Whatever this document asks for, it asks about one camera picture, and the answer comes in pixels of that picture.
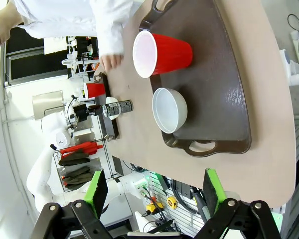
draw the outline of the red plastic cup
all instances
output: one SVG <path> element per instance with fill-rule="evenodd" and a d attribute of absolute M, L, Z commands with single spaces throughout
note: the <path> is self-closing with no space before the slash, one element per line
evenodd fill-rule
<path fill-rule="evenodd" d="M 185 68 L 192 60 L 192 48 L 185 41 L 149 31 L 141 31 L 135 38 L 133 61 L 143 78 Z"/>
<path fill-rule="evenodd" d="M 105 94 L 105 87 L 102 83 L 85 83 L 84 94 L 87 99 L 97 97 Z"/>

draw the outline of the bolt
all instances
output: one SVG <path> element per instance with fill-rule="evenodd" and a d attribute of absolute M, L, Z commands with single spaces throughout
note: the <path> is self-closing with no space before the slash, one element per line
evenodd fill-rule
<path fill-rule="evenodd" d="M 261 203 L 256 203 L 255 208 L 260 209 L 261 208 Z"/>
<path fill-rule="evenodd" d="M 234 205 L 235 205 L 235 201 L 230 200 L 230 201 L 228 202 L 228 205 L 229 205 L 230 207 L 234 206 Z"/>

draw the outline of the can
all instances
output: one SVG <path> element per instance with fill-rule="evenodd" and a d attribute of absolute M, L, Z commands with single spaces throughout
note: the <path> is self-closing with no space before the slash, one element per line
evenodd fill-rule
<path fill-rule="evenodd" d="M 132 101 L 119 101 L 111 104 L 102 105 L 103 114 L 105 117 L 116 116 L 131 112 L 133 110 Z"/>

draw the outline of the white lab coat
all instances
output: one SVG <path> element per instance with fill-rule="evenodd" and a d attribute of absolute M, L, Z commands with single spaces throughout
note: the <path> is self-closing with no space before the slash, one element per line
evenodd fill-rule
<path fill-rule="evenodd" d="M 123 54 L 123 26 L 140 1 L 13 0 L 32 37 L 97 36 L 99 55 Z"/>

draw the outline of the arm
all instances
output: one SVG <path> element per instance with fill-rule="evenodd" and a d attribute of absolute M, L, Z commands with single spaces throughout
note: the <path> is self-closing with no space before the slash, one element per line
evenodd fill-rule
<path fill-rule="evenodd" d="M 90 0 L 90 5 L 96 20 L 100 62 L 108 72 L 121 63 L 123 24 L 130 17 L 133 0 Z"/>

